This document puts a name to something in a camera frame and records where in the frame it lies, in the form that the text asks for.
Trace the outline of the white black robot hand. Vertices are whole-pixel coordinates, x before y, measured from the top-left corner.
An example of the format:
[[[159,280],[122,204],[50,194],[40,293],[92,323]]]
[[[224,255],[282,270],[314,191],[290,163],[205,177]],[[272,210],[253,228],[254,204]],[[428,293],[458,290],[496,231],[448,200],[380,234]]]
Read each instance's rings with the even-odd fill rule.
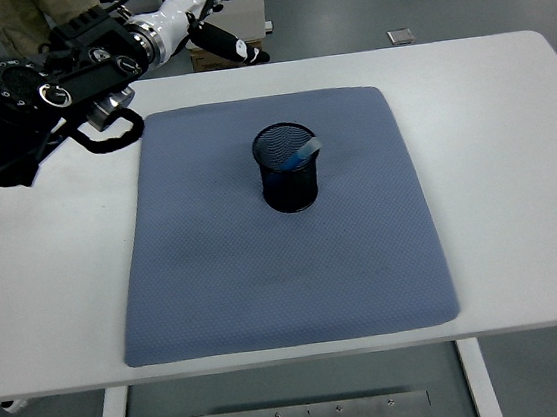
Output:
[[[270,55],[221,29],[206,18],[229,0],[164,0],[148,22],[158,35],[160,64],[171,59],[185,44],[223,59],[247,65],[268,63]]]

